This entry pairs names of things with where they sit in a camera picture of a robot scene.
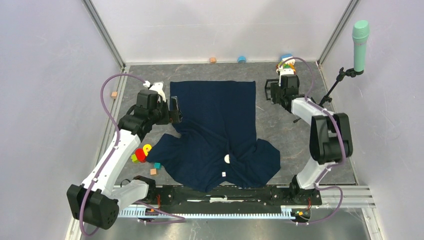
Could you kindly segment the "navy blue t-shirt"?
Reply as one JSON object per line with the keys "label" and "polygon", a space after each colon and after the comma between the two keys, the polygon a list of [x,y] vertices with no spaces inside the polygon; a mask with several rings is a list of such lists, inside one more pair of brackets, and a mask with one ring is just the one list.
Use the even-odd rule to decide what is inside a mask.
{"label": "navy blue t-shirt", "polygon": [[171,82],[170,94],[182,113],[173,125],[177,136],[165,133],[147,162],[161,163],[176,182],[204,193],[223,182],[260,188],[280,170],[280,151],[257,137],[255,82]]}

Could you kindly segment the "round gold brooch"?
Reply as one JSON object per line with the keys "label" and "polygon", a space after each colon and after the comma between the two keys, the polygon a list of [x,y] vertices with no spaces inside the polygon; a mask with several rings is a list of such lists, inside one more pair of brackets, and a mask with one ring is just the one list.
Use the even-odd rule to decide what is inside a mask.
{"label": "round gold brooch", "polygon": [[225,155],[224,162],[227,163],[227,164],[230,164],[230,155],[229,154]]}

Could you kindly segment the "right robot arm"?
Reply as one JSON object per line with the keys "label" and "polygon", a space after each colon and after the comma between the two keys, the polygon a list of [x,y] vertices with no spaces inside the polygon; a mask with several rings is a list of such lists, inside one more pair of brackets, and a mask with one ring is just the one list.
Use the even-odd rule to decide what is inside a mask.
{"label": "right robot arm", "polygon": [[348,115],[317,105],[311,98],[300,94],[299,88],[300,80],[295,74],[267,79],[264,86],[267,100],[282,106],[310,126],[310,159],[289,185],[288,196],[295,204],[302,204],[317,193],[323,177],[353,153]]}

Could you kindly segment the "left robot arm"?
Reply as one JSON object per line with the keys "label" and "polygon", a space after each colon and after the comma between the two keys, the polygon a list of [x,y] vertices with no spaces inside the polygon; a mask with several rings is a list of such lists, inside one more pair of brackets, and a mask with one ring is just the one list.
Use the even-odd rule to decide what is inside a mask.
{"label": "left robot arm", "polygon": [[177,124],[182,120],[177,96],[165,98],[162,90],[140,90],[136,103],[119,120],[117,131],[96,167],[80,185],[72,184],[66,197],[74,219],[108,230],[119,212],[138,200],[153,203],[157,190],[145,177],[136,176],[115,189],[125,162],[139,147],[153,125]]}

